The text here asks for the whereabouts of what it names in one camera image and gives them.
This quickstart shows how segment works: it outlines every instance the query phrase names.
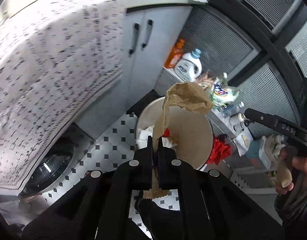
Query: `tiled floor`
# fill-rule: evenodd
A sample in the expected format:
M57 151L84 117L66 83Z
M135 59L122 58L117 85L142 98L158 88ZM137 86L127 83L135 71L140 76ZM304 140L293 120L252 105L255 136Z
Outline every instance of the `tiled floor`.
M69 189L76 185L87 171L99 169L103 172L113 171L120 164L132 160L135 150L135 125L137 117L125 114L109 127L96 141L84 134L78 127L72 125L66 132L76 146L76 157L64 173L63 180L52 185L49 191L42 195L52 205ZM135 197L138 191L132 191L129 218L151 238L140 215L135 210ZM178 191L172 190L168 196L153 200L158 206L166 209L180 210Z

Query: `blue bottle cap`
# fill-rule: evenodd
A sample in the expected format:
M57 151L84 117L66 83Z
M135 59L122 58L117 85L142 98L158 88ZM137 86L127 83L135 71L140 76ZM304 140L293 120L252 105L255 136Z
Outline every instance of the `blue bottle cap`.
M194 50L191 52L191 56L192 56L193 58L199 58L199 57L200 57L200 54L201 54L200 49L194 49Z

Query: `human hand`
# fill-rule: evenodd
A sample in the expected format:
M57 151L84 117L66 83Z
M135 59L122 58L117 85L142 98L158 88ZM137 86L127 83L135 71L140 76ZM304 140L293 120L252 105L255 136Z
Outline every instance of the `human hand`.
M280 150L280 156L282 160L285 160L287 158L287 148L286 147ZM305 176L304 176L304 180L302 183L302 188L306 189L307 188L307 158L306 157L294 157L292 159L292 166L295 169L304 172ZM294 184L292 182L284 188L281 186L281 183L275 184L276 192L282 195L286 194L288 191L291 191L293 187L294 187Z

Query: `brown paper bag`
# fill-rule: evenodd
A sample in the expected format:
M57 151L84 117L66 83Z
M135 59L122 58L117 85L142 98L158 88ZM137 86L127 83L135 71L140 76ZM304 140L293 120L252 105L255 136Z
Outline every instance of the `brown paper bag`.
M163 112L158 118L153 128L152 146L157 152L158 140L168 127L169 106L179 106L190 112L206 115L209 113L213 104L208 94L196 83L184 82L177 83L166 92ZM144 198L158 198L168 195L169 190L161 190L158 185L156 169L152 172L152 188L145 191Z

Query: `orange bottle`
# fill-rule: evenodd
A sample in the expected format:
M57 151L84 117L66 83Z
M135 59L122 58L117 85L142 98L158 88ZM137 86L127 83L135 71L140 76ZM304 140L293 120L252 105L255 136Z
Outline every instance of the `orange bottle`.
M179 39L175 46L173 46L167 60L165 63L165 68L173 68L177 64L177 62L181 59L184 54L184 50L182 49L185 43L184 39Z

